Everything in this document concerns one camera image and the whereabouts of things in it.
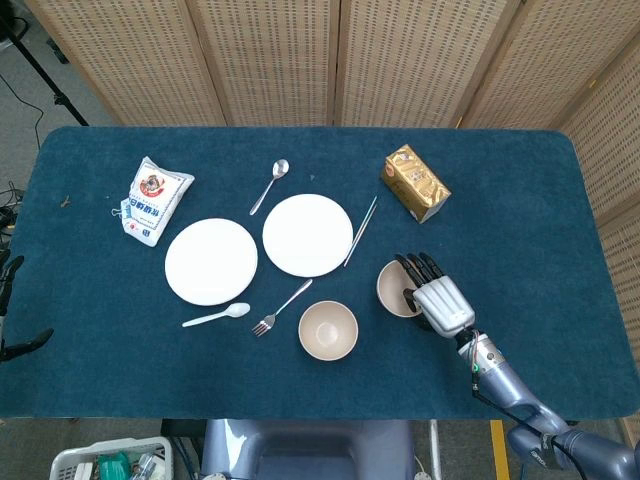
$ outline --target plastic basket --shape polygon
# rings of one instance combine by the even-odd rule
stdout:
[[[83,462],[95,462],[98,455],[113,455],[118,452],[143,454],[157,450],[164,451],[165,480],[173,480],[173,452],[171,444],[164,437],[140,440],[121,438],[94,443],[90,447],[64,450],[54,458],[49,480],[73,480],[78,465]]]

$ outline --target spoon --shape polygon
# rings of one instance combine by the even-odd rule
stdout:
[[[258,209],[260,208],[260,205],[262,204],[262,200],[264,200],[264,197],[267,196],[267,192],[271,188],[271,185],[273,185],[273,182],[275,182],[279,178],[284,177],[288,171],[289,171],[289,162],[287,162],[284,158],[278,160],[276,163],[273,164],[273,178],[269,182],[269,185],[267,185],[267,188],[264,189],[264,192],[262,192],[262,195],[260,195],[260,198],[258,199],[258,201],[254,203],[253,207],[251,207],[251,210],[249,211],[249,215],[253,215],[258,211]]]
[[[205,323],[210,320],[215,320],[216,318],[220,318],[220,317],[238,318],[249,313],[249,310],[251,310],[251,307],[249,306],[248,303],[232,303],[227,307],[227,309],[224,312],[216,313],[213,315],[207,315],[206,317],[194,318],[193,320],[184,322],[182,326],[193,327],[194,325],[200,325],[201,323]]]

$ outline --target woven screen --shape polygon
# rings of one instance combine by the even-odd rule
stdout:
[[[640,192],[640,46],[562,126],[596,217]]]
[[[640,218],[602,237],[631,349],[640,367]],[[640,414],[625,419],[633,442],[640,439]]]
[[[465,126],[549,126],[640,19],[638,0],[529,0],[526,8],[526,18],[474,100]]]
[[[505,9],[513,14],[517,2],[351,0],[343,10],[345,5],[336,122],[436,127],[454,121],[485,49],[497,45],[492,34],[500,16]]]
[[[224,125],[193,25],[180,8],[182,1],[28,4],[122,123]]]
[[[337,0],[188,0],[232,125],[326,125]]]

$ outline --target beige bowl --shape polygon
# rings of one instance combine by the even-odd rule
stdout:
[[[311,305],[298,324],[302,347],[318,360],[338,360],[346,356],[358,340],[358,322],[351,310],[326,300]]]
[[[407,305],[407,301],[402,295],[405,288],[415,290],[416,286],[407,275],[407,272],[404,271],[400,262],[392,260],[385,265],[380,271],[380,275],[378,275],[376,291],[378,292],[380,303],[396,317],[410,318],[420,315],[419,305],[416,305],[417,312],[412,312],[409,305]]]

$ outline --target floor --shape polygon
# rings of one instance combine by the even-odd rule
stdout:
[[[31,28],[24,44],[49,75],[74,103],[90,125],[112,125],[113,121],[95,95],[71,65],[62,65],[45,44],[48,35],[28,13],[23,14]],[[39,106],[44,117],[39,124],[41,139],[64,125],[76,125],[62,106],[53,105],[50,90],[30,65],[11,46],[0,51],[0,75],[25,101]],[[39,113],[11,94],[0,81],[0,187],[11,180],[16,187],[27,188],[38,145],[34,123]],[[505,431],[512,426],[505,422]],[[584,422],[581,428],[595,431],[614,440],[621,436],[614,420]],[[45,479],[55,455],[66,448],[82,447],[96,441],[159,435],[160,420],[140,419],[5,419],[0,421],[0,471],[2,478]],[[414,422],[416,453],[424,466],[429,465],[428,424]],[[440,422],[440,446],[443,477],[446,480],[494,479],[496,469],[487,421]],[[520,462],[509,452],[510,478],[520,478]],[[186,479],[181,462],[176,461],[175,478]],[[579,478],[575,472],[544,471],[531,467],[529,480],[563,480]]]

